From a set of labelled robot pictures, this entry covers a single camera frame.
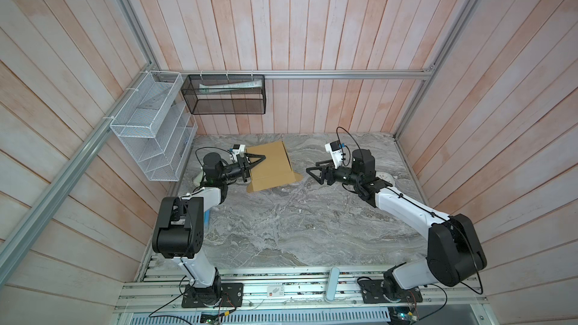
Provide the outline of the brown cardboard box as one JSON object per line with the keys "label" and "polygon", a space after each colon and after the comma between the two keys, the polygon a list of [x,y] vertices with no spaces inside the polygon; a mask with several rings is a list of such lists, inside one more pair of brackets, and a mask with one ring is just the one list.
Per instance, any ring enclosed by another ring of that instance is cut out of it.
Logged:
{"label": "brown cardboard box", "polygon": [[248,147],[248,153],[265,155],[264,176],[247,186],[247,193],[293,184],[303,180],[303,176],[294,171],[283,141]]}

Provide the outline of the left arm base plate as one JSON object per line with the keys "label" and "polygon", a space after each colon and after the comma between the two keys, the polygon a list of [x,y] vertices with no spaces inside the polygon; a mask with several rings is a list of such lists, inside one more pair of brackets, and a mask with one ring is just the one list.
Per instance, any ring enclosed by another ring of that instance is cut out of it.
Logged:
{"label": "left arm base plate", "polygon": [[217,281],[211,287],[185,287],[182,308],[241,307],[244,285]]}

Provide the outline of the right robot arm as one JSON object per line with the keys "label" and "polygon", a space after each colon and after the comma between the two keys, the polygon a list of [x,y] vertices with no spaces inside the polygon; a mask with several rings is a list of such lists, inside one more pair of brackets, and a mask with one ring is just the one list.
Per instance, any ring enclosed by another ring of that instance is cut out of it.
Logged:
{"label": "right robot arm", "polygon": [[408,290],[436,283],[454,287],[486,268],[486,255],[470,218],[439,212],[406,196],[378,176],[369,150],[354,150],[350,167],[343,165],[340,150],[330,149],[329,153],[330,160],[307,168],[307,174],[319,184],[350,186],[361,200],[395,216],[427,241],[425,258],[384,273],[382,291],[386,298],[397,301]]}

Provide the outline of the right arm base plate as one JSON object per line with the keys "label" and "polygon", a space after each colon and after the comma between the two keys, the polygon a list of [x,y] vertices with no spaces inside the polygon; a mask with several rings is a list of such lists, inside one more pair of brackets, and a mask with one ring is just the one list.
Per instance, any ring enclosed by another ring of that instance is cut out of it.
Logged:
{"label": "right arm base plate", "polygon": [[395,281],[391,270],[383,274],[383,279],[362,276],[357,278],[356,282],[360,287],[365,304],[419,303],[423,301],[421,292],[417,287],[410,290],[402,289]]}

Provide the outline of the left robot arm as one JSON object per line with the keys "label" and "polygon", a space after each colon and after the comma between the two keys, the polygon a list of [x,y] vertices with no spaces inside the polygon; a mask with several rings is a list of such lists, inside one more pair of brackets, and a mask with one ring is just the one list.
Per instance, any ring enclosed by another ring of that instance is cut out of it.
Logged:
{"label": "left robot arm", "polygon": [[222,204],[228,187],[238,178],[251,178],[251,170],[266,160],[261,154],[231,150],[228,163],[217,152],[203,158],[199,189],[183,197],[161,201],[152,235],[152,250],[175,262],[185,273],[189,286],[199,290],[221,290],[218,270],[202,250],[205,212]]}

